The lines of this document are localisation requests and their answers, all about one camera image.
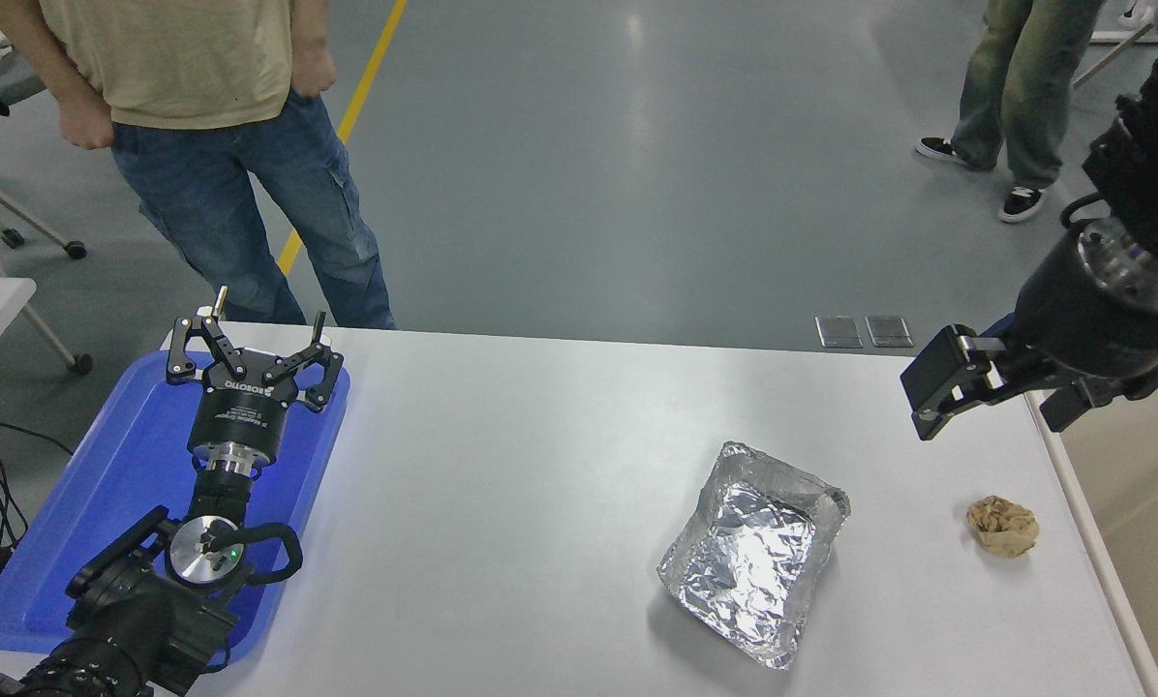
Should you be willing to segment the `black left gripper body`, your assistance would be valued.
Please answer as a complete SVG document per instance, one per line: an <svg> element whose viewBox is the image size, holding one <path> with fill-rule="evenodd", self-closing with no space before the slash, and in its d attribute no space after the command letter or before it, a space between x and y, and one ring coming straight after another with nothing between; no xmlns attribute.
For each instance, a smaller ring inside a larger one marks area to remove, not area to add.
<svg viewBox="0 0 1158 697"><path fill-rule="evenodd" d="M234 442L257 458L278 458L287 411L296 399L296 382L286 377L273 386L250 384L230 377L204 377L198 413L188 450L211 458L212 447Z"/></svg>

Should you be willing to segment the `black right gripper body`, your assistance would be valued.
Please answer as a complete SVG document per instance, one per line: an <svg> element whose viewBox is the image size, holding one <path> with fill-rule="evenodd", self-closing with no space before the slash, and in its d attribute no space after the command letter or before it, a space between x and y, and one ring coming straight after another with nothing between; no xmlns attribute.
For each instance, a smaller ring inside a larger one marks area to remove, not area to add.
<svg viewBox="0 0 1158 697"><path fill-rule="evenodd" d="M1010 343L1095 377L1158 366L1158 258L1127 235L1063 237L1024 284Z"/></svg>

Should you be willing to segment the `person's right hand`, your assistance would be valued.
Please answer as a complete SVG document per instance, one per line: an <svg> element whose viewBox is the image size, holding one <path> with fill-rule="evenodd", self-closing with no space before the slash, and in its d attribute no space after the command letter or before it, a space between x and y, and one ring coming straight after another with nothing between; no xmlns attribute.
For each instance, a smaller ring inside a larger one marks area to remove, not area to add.
<svg viewBox="0 0 1158 697"><path fill-rule="evenodd" d="M110 107L98 94L65 94L56 102L58 129L64 140L85 151L107 149L113 145Z"/></svg>

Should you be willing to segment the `person's left hand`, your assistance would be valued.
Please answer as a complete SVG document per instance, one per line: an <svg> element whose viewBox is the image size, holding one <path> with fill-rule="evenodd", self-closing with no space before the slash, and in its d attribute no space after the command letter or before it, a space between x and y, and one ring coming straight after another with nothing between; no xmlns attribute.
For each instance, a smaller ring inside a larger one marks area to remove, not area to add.
<svg viewBox="0 0 1158 697"><path fill-rule="evenodd" d="M305 98L317 98L336 80L336 65L327 45L296 45L292 49L291 91Z"/></svg>

